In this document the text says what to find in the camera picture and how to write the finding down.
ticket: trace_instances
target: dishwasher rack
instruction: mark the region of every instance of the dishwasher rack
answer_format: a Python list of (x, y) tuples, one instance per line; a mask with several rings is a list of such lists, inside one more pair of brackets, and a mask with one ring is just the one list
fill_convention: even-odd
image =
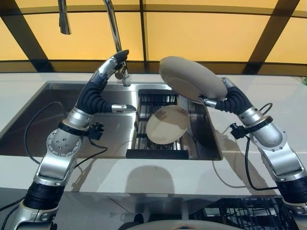
[(146, 125), (159, 109), (168, 105), (177, 105), (178, 95), (171, 90), (139, 90), (139, 103), (134, 123), (135, 131), (131, 149), (127, 150), (127, 158), (177, 159), (186, 160), (189, 153), (183, 150), (182, 138), (170, 144), (159, 145), (149, 140)]
[(244, 230), (296, 230), (281, 198), (224, 198), (189, 219), (207, 220)]

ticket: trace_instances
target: robotic arm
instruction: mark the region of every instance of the robotic arm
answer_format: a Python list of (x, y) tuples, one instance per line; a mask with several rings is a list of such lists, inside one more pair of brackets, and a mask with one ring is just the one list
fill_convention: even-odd
[(228, 78), (222, 79), (227, 88), (227, 99), (217, 101), (199, 97), (200, 101), (205, 106), (239, 117), (245, 127), (233, 123), (230, 126), (232, 135), (236, 139), (250, 135), (286, 206), (298, 215), (307, 215), (307, 171), (289, 147), (286, 132), (272, 122), (272, 117), (264, 116), (255, 108)]
[(67, 118), (60, 121), (58, 129), (49, 134), (47, 153), (37, 169), (25, 199), (19, 204), (10, 230), (57, 229), (53, 219), (76, 165), (76, 153), (82, 144), (82, 137), (100, 139), (102, 135), (101, 125), (89, 127), (94, 114), (135, 111), (132, 105), (111, 104), (100, 96), (107, 80), (122, 67), (128, 53), (128, 50), (116, 53), (95, 71)]

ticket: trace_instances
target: stainless steel sink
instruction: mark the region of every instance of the stainless steel sink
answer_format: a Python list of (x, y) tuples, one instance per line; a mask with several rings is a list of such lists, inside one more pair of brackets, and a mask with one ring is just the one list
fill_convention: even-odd
[[(76, 103), (78, 95), (85, 82), (77, 83), (46, 83), (20, 110), (15, 118), (6, 126), (6, 131), (0, 133), (0, 154), (10, 156), (26, 156), (23, 144), (24, 130), (34, 114), (45, 105), (59, 101), (62, 102), (65, 112), (69, 112)], [(102, 92), (102, 97), (116, 104), (132, 104), (139, 108), (140, 94), (143, 90), (150, 90), (152, 95), (156, 93), (172, 93), (164, 84), (131, 85), (124, 87), (117, 84), (108, 84)], [(214, 128), (207, 109), (199, 104), (176, 95), (176, 103), (184, 107), (190, 114), (190, 127), (180, 139), (180, 150), (186, 150), (190, 160), (221, 160), (221, 152), (216, 143)], [(142, 111), (133, 114), (96, 114), (93, 123), (102, 122), (104, 133), (98, 145), (108, 147), (108, 151), (98, 155), (97, 158), (125, 158), (127, 150), (135, 149), (138, 115)], [(27, 143), (33, 156), (43, 157), (46, 153), (46, 138), (49, 133), (57, 128), (58, 121), (63, 118), (63, 113), (58, 105), (54, 105), (42, 112), (31, 125)], [(90, 145), (84, 139), (78, 152), (79, 158), (85, 158), (98, 152), (99, 149)]]

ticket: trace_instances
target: plate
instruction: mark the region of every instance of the plate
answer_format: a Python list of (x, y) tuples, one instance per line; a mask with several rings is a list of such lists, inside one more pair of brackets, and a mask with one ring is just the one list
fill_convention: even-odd
[(179, 139), (189, 125), (188, 112), (177, 105), (159, 109), (148, 120), (146, 133), (153, 143), (165, 145)]
[(195, 103), (200, 104), (199, 96), (222, 100), (227, 95), (222, 79), (195, 61), (165, 57), (160, 61), (159, 72), (172, 90)]
[(225, 224), (204, 221), (204, 220), (160, 220), (136, 225), (128, 230), (240, 230)]

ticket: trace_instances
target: faucet spout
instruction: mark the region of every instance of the faucet spout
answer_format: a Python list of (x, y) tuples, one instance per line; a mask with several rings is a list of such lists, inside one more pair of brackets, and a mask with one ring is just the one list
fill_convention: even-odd
[[(112, 30), (112, 35), (113, 35), (113, 40), (115, 43), (116, 51), (122, 51), (121, 48), (121, 43), (120, 43), (120, 38), (119, 38), (119, 33), (118, 33), (118, 27), (117, 27), (117, 22), (116, 22), (116, 17), (114, 13), (114, 8), (111, 0), (103, 0), (106, 6), (106, 11), (109, 16), (110, 20), (110, 25), (111, 25), (111, 30)], [(123, 67), (119, 69), (115, 73), (115, 77), (119, 80), (122, 80), (122, 83), (124, 86), (130, 86), (129, 83), (129, 74), (127, 70), (127, 64), (126, 62), (123, 62)]]
[(71, 29), (67, 17), (66, 0), (58, 0), (59, 5), (59, 27), (62, 34), (70, 35)]

